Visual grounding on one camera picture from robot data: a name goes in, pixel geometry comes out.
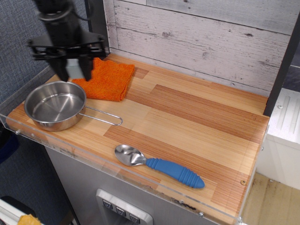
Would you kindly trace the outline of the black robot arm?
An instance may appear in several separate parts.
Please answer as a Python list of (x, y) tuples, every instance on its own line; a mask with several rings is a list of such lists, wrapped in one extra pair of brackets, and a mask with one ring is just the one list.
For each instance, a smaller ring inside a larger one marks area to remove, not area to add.
[(27, 41), (34, 60), (47, 61), (62, 81), (89, 81), (93, 59), (106, 56), (104, 37), (81, 27), (71, 0), (37, 0), (35, 4), (47, 33)]

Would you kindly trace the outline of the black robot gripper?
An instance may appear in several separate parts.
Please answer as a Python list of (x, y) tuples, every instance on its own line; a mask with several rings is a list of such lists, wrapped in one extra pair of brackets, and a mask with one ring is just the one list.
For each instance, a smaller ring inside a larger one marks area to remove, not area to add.
[(91, 79), (93, 58), (105, 57), (104, 37), (81, 28), (74, 9), (64, 9), (55, 14), (38, 12), (37, 17), (47, 33), (27, 41), (35, 60), (48, 60), (56, 75), (68, 81), (67, 59), (78, 59), (86, 81)]

